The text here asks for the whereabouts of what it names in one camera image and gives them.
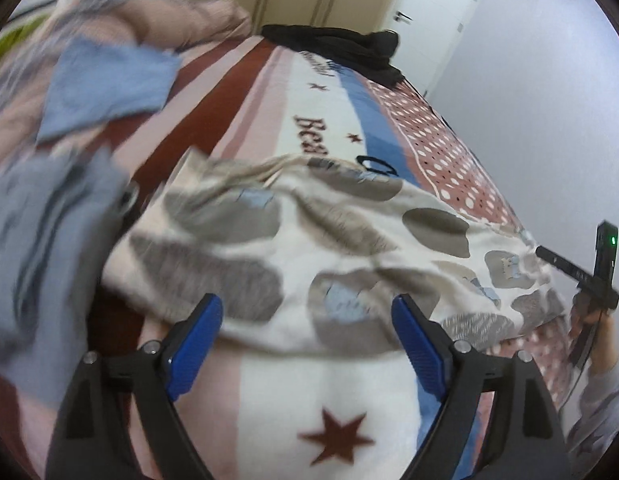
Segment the green object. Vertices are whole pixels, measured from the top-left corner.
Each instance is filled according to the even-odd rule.
[[[30,22],[23,23],[20,27],[14,28],[0,38],[0,60],[14,48],[30,37],[48,19],[49,14],[43,14],[33,18]]]

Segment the person's hand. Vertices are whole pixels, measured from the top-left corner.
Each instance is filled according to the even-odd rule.
[[[590,355],[592,360],[590,373],[604,374],[614,368],[619,361],[619,351],[616,348],[616,328],[609,310],[605,309],[601,315],[601,310],[597,308],[591,314],[587,314],[591,301],[594,300],[582,291],[574,296],[574,306],[571,315],[572,329],[569,335],[575,341],[583,330],[584,324],[594,324],[599,319],[601,320],[598,334],[593,344],[592,354]]]

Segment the blue stripe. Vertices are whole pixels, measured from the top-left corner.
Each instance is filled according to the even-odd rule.
[[[418,404],[421,411],[421,426],[418,430],[417,437],[417,447],[419,449],[422,446],[425,438],[427,437],[427,433],[432,427],[433,421],[436,418],[438,411],[441,408],[440,402],[436,400],[432,394],[428,394],[422,387],[421,382],[416,380],[418,384]],[[478,413],[474,418],[474,423],[472,424],[471,431],[469,432],[469,437],[467,438],[467,444],[465,444],[465,449],[463,450],[463,454],[461,455],[461,460],[459,464],[456,466],[456,472],[454,473],[453,480],[461,480],[463,478],[467,478],[471,476],[473,471],[472,461],[474,457],[474,450],[476,449],[476,442],[478,437],[480,422],[478,420]]]
[[[339,66],[337,72],[361,122],[367,154],[384,160],[397,171],[400,178],[420,187],[407,166],[403,146],[399,143],[379,104],[353,70]],[[387,171],[383,166],[378,166],[377,169]]]

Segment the star print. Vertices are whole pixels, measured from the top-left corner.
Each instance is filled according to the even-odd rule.
[[[371,438],[358,436],[357,434],[366,416],[367,413],[364,413],[342,426],[331,413],[323,408],[323,424],[325,426],[323,433],[298,434],[298,438],[302,440],[308,440],[324,446],[322,453],[315,458],[311,465],[324,462],[333,456],[353,465],[354,447],[376,444]]]

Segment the gray cloth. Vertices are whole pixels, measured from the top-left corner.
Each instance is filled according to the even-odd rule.
[[[567,435],[567,452],[577,480],[592,470],[619,432],[619,366],[604,374],[590,374],[579,405],[581,418]]]
[[[0,175],[0,374],[49,406],[86,351],[127,183],[106,151],[36,156]]]

